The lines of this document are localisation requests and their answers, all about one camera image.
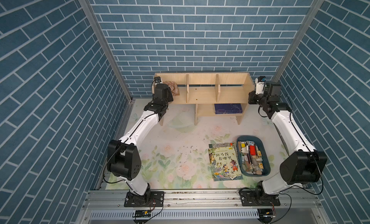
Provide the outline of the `aluminium mounting rail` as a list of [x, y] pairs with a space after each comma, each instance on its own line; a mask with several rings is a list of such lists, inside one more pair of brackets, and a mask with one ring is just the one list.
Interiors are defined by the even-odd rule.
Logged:
[[[91, 190], [82, 206], [84, 210], [124, 209], [126, 190]], [[280, 205], [275, 208], [322, 208], [317, 196], [293, 188], [274, 196]], [[168, 209], [262, 208], [262, 202], [242, 198], [238, 189], [164, 190], [164, 207]]]

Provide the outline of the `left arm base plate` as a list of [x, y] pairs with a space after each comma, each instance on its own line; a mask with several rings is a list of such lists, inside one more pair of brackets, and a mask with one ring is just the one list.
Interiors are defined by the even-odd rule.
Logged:
[[164, 195], [164, 191], [149, 191], [143, 196], [128, 192], [126, 194], [124, 207], [163, 207]]

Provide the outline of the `light wooden bookshelf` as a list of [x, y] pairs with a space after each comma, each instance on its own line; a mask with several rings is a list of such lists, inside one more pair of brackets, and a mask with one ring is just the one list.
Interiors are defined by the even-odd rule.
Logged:
[[249, 106], [249, 93], [255, 88], [249, 73], [156, 73], [155, 77], [178, 85], [179, 95], [172, 103], [195, 105], [195, 124], [199, 117], [218, 116], [214, 105], [227, 103], [241, 105], [241, 114], [231, 114], [241, 124]]

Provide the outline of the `pink striped fluffy cloth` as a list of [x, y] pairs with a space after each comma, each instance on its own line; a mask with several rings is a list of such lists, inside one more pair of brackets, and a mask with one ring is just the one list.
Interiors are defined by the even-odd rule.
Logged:
[[166, 81], [164, 83], [170, 87], [170, 90], [173, 96], [180, 95], [178, 85], [174, 81]]

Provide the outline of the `floral table mat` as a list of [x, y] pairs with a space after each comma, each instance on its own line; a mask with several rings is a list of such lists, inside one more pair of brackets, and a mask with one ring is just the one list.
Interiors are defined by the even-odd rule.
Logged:
[[215, 143], [235, 143], [242, 135], [258, 137], [265, 147], [270, 175], [278, 172], [288, 153], [272, 121], [250, 105], [241, 123], [235, 117], [195, 117], [195, 106], [171, 104], [139, 147], [141, 174], [152, 189], [254, 188], [259, 178], [214, 181], [208, 148]]

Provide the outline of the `red item in tray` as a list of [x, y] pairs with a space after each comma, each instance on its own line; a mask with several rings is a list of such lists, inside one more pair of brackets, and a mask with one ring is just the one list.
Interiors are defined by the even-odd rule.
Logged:
[[255, 148], [255, 145], [250, 145], [249, 146], [249, 154], [251, 156], [255, 156], [256, 155], [256, 148]]

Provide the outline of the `illustrated children's picture book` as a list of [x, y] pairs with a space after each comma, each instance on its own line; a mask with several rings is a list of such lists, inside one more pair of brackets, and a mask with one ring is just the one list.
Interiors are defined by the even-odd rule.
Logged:
[[208, 154], [214, 181], [243, 179], [238, 154], [233, 143], [209, 144]]

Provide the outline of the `green circuit board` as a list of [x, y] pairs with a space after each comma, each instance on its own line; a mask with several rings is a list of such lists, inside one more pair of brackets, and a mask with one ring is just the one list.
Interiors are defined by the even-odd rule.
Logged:
[[138, 218], [144, 218], [144, 219], [149, 219], [151, 218], [151, 211], [150, 210], [136, 210], [134, 215], [134, 219]]

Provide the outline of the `dark blue book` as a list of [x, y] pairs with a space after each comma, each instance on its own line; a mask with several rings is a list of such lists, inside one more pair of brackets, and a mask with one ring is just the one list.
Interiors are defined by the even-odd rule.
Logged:
[[224, 103], [214, 104], [215, 114], [242, 114], [242, 106], [240, 103]]

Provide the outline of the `teal storage tray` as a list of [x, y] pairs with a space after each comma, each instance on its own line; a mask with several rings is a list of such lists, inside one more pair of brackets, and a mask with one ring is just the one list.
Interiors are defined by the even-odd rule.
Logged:
[[[256, 155], [249, 154], [249, 146], [255, 145]], [[271, 168], [262, 141], [255, 136], [240, 136], [237, 138], [237, 154], [244, 176], [262, 177], [270, 174]]]

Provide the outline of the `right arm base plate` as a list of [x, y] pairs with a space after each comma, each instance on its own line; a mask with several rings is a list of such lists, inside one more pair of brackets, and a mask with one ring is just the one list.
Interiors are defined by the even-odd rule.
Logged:
[[247, 188], [239, 190], [239, 196], [242, 206], [280, 206], [280, 200], [277, 195], [268, 195], [262, 192], [256, 192]]

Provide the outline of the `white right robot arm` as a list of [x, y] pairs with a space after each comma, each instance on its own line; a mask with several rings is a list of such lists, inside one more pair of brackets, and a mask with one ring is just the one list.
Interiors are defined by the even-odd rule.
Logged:
[[280, 164], [277, 174], [260, 182], [264, 194], [277, 195], [292, 187], [303, 188], [304, 184], [324, 182], [323, 170], [328, 157], [318, 151], [304, 137], [298, 127], [289, 104], [281, 102], [281, 85], [268, 83], [264, 76], [255, 80], [255, 89], [249, 93], [249, 104], [257, 104], [274, 124], [288, 157]]

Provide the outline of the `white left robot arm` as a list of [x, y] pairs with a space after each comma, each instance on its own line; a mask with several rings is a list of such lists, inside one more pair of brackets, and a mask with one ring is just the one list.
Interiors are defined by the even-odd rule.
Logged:
[[148, 183], [140, 173], [142, 161], [138, 148], [163, 118], [172, 101], [171, 88], [162, 82], [155, 84], [153, 98], [144, 107], [136, 124], [119, 140], [112, 140], [108, 144], [107, 170], [125, 181], [134, 195], [145, 196], [149, 190]]

